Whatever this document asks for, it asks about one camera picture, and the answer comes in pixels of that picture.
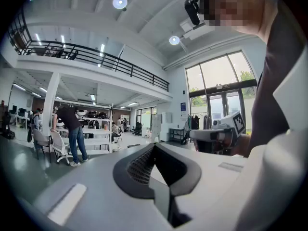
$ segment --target tree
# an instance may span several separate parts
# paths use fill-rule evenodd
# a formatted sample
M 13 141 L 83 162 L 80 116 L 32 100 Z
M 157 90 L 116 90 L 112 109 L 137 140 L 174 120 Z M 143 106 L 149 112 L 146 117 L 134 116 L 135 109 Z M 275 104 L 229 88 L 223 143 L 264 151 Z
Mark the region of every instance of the tree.
M 241 81 L 244 80 L 250 80 L 250 79 L 254 79 L 254 76 L 252 73 L 247 72 L 247 71 L 241 71 Z M 248 88 L 244 88 L 242 89 L 242 93 L 243 93 L 243 98 L 247 99 L 247 98 L 254 98 L 256 95 L 255 92 L 256 88 L 254 87 L 248 87 Z
M 199 90 L 199 88 L 191 88 L 189 90 L 189 92 L 193 92 L 193 91 L 197 91 Z M 202 100 L 201 96 L 199 97 L 195 97 L 195 98 L 192 98 L 192 105 L 193 107 L 196 107 L 196 106 L 205 106 L 205 102 Z

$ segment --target shelving unit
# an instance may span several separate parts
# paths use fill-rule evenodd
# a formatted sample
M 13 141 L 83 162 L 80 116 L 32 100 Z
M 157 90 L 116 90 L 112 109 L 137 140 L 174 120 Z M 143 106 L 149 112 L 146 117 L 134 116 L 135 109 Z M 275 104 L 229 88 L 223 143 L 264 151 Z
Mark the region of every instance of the shelving unit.
M 78 106 L 85 106 L 85 107 L 92 107 L 92 108 L 102 108 L 105 110 L 108 110 L 108 119 L 99 119 L 99 118 L 89 118 L 89 117 L 83 117 L 81 120 L 95 120 L 99 122 L 107 122 L 108 125 L 108 130 L 104 130 L 103 127 L 101 126 L 101 129 L 95 129 L 95 128 L 84 128 L 83 133 L 86 134 L 94 134 L 94 135 L 101 135 L 104 136 L 104 138 L 94 138 L 94 139 L 84 139 L 85 141 L 85 146 L 86 146 L 86 151 L 88 155 L 97 155 L 97 154 L 108 154 L 112 153 L 112 148 L 111 148 L 111 122 L 112 122 L 112 110 L 113 110 L 113 104 L 110 106 L 102 106 L 102 105 L 92 105 L 92 104 L 87 104 L 87 103 L 79 103 L 75 101 L 66 101 L 66 100 L 61 100 L 61 103 L 68 103 L 72 105 L 78 105 Z M 58 131 L 62 132 L 68 132 L 67 129 L 58 129 Z M 95 150 L 87 150 L 87 146 L 95 146 L 99 145 L 99 149 Z M 102 145 L 105 145 L 107 148 L 106 149 L 101 149 Z

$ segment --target black railing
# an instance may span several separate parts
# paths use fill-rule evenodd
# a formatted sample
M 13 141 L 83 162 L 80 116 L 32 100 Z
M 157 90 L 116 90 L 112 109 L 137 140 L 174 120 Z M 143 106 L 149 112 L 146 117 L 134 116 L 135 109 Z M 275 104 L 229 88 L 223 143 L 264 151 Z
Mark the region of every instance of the black railing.
M 88 63 L 121 72 L 169 91 L 169 83 L 130 62 L 89 47 L 57 41 L 33 40 L 26 26 L 23 10 L 17 14 L 8 30 L 11 44 L 19 55 L 40 55 Z

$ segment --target sneaker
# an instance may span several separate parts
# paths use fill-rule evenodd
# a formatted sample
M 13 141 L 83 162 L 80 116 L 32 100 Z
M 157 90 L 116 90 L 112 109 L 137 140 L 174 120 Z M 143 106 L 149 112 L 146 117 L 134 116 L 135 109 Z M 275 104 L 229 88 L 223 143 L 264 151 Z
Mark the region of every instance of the sneaker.
M 77 166 L 80 166 L 80 165 L 81 165 L 80 162 L 75 163 L 74 161 L 73 161 L 73 162 L 70 162 L 69 164 L 70 164 L 72 167 L 77 167 Z

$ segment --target blue sign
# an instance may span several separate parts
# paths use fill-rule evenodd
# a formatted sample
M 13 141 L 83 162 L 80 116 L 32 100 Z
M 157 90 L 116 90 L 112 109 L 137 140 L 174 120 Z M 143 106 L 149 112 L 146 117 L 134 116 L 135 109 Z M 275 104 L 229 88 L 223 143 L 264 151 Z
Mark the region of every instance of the blue sign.
M 186 103 L 181 103 L 181 111 L 186 111 Z

